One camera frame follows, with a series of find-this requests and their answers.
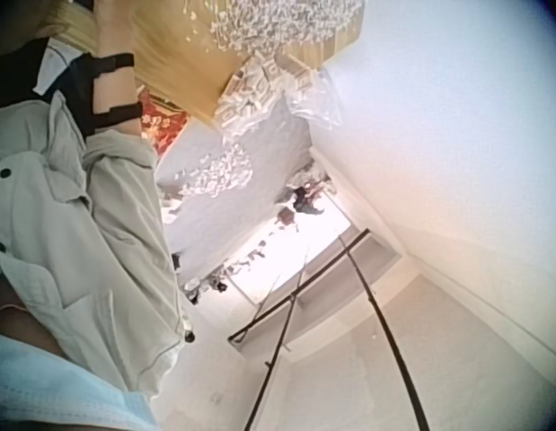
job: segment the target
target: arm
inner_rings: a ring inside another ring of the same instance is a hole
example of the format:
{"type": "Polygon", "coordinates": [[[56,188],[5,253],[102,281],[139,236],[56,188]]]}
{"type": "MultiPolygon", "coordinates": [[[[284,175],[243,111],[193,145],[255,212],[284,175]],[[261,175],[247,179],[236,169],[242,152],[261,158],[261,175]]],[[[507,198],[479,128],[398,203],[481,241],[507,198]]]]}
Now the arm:
{"type": "MultiPolygon", "coordinates": [[[[98,26],[97,57],[133,52],[132,14],[137,0],[96,0],[94,13],[98,26]]],[[[110,108],[137,102],[133,67],[124,67],[103,74],[94,81],[93,112],[99,114],[110,108]]],[[[113,127],[127,135],[140,136],[140,119],[124,121],[113,127]]]]}
{"type": "MultiPolygon", "coordinates": [[[[98,56],[132,51],[131,15],[137,0],[97,0],[98,56]]],[[[95,113],[137,101],[132,67],[94,83],[95,113]]],[[[139,119],[88,137],[83,158],[92,216],[121,267],[173,330],[190,330],[180,304],[172,257],[163,235],[154,182],[156,154],[140,137],[139,119]]]]}

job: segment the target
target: beige jacket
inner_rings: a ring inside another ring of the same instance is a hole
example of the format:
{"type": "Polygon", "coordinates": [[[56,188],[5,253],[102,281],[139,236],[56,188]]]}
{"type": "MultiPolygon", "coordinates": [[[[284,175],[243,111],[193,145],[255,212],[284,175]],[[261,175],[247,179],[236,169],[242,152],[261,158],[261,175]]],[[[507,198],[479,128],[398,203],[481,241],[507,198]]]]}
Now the beige jacket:
{"type": "Polygon", "coordinates": [[[148,396],[189,329],[155,161],[113,130],[84,144],[60,93],[0,109],[0,274],[70,360],[148,396]]]}

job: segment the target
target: red decoration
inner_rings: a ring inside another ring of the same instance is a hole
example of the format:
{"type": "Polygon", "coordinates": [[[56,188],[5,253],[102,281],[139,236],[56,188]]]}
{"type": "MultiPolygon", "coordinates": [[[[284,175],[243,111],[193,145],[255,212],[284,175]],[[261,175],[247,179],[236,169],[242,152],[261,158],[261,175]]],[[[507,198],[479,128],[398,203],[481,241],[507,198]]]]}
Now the red decoration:
{"type": "Polygon", "coordinates": [[[146,88],[140,92],[139,100],[142,102],[142,130],[161,156],[180,134],[190,116],[186,111],[174,112],[156,107],[146,88]]]}

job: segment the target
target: jacket sleeve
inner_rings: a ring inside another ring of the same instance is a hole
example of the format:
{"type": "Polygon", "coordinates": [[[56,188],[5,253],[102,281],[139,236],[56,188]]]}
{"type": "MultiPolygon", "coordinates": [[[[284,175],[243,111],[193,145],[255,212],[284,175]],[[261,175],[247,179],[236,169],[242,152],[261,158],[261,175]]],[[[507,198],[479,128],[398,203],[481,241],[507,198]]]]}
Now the jacket sleeve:
{"type": "Polygon", "coordinates": [[[163,235],[155,163],[145,139],[116,130],[90,136],[83,158],[94,221],[120,265],[183,336],[187,317],[175,310],[180,292],[163,235]]]}

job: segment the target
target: face mask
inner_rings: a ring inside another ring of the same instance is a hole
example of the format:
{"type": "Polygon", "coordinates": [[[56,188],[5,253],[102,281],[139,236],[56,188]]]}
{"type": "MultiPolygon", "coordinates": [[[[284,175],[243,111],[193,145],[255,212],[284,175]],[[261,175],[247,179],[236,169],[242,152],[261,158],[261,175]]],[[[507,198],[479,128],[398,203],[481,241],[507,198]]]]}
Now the face mask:
{"type": "Polygon", "coordinates": [[[0,421],[158,431],[145,397],[39,348],[0,336],[0,421]]]}

